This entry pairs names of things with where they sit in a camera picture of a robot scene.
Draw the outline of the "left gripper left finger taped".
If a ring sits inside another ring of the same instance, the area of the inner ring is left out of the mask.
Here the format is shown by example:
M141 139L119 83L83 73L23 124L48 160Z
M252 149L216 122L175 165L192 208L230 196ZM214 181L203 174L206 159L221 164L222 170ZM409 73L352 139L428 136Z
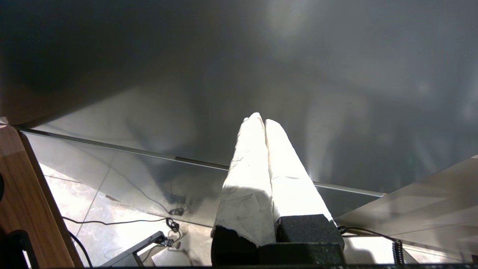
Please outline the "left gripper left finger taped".
M214 266L258 264L259 249L276 242L265 126L257 112L239 128L212 239Z

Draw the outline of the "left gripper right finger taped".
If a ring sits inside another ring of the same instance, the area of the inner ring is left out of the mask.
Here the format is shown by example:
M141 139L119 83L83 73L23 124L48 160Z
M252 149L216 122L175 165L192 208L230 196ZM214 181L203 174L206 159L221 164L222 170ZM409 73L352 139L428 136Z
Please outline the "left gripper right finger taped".
M266 120L275 243L343 245L323 198L310 179L285 130Z

